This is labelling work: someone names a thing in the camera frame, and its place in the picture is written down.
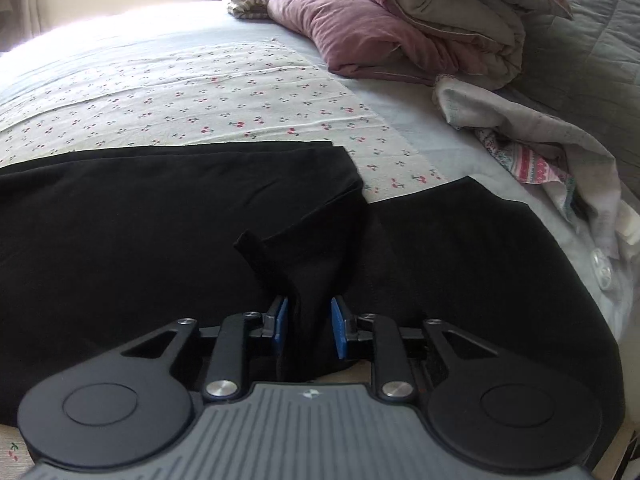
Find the silver bolt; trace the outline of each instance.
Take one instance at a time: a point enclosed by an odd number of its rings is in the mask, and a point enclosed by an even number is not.
[[[207,384],[207,393],[212,397],[228,397],[238,391],[238,385],[233,381],[222,379]]]
[[[382,393],[392,399],[402,399],[414,392],[414,387],[404,381],[389,381],[382,386]]]

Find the mattress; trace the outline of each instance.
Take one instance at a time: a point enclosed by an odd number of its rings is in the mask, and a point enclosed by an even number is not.
[[[524,18],[513,86],[596,137],[640,196],[640,0],[569,0],[574,20]]]

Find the bed sheet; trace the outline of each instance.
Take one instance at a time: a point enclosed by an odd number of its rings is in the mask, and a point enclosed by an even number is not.
[[[307,38],[271,22],[235,20],[219,2],[199,2],[153,7],[76,23],[21,46],[0,58],[3,74],[0,104],[50,84],[52,78],[81,73],[98,60],[122,64],[133,55],[153,58],[154,53],[171,49],[271,40],[295,50],[326,73],[318,51]],[[594,245],[585,224],[574,231],[541,189],[521,186],[474,136],[446,124],[431,104],[431,88],[399,82],[336,79],[425,156],[430,164],[424,167],[423,173],[437,168],[448,180],[471,175],[498,196],[527,203],[562,247],[612,332],[620,338],[634,300],[632,273],[628,267],[614,262],[615,287],[608,292],[599,289],[591,269],[590,253]],[[6,140],[6,135],[0,131],[0,142]]]

